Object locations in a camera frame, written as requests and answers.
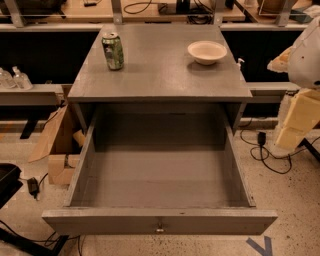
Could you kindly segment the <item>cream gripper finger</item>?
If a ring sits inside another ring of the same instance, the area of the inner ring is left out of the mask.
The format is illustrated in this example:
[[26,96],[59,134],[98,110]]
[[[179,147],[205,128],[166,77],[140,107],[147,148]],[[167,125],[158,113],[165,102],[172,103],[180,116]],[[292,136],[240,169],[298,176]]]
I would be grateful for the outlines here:
[[307,133],[320,122],[320,91],[301,89],[286,94],[280,104],[274,132],[276,150],[295,150]]
[[290,53],[291,47],[288,47],[280,55],[268,63],[267,69],[276,73],[287,73]]

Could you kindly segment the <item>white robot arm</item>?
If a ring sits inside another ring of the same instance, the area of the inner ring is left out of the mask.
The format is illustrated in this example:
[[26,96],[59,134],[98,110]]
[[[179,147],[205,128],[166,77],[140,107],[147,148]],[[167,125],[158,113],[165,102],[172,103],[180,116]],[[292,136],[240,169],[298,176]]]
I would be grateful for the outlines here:
[[294,96],[282,99],[273,133],[271,151],[285,156],[293,153],[320,121],[320,18],[314,18],[267,69],[287,73],[289,81],[300,87]]

